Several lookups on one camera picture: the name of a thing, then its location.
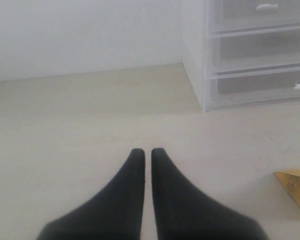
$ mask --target triangular block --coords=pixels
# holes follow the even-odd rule
[[[300,207],[300,170],[278,171],[274,174],[288,194]]]

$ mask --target white drawer unit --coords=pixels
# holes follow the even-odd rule
[[[204,111],[300,99],[300,0],[182,0],[182,41]]]

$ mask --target yellow wooden block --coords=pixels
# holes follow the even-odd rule
[[[274,174],[300,207],[300,169],[277,171]]]

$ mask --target drawer front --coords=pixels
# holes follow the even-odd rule
[[[213,39],[214,73],[300,64],[300,30]]]
[[[300,0],[211,0],[212,30],[300,25]]]
[[[300,71],[212,79],[208,108],[300,98]]]

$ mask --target beige floor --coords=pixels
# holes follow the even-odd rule
[[[0,83],[0,240],[33,240],[146,150],[142,239],[156,239],[150,151],[272,240],[300,240],[300,210],[272,175],[300,168],[300,102],[203,114],[181,64]]]

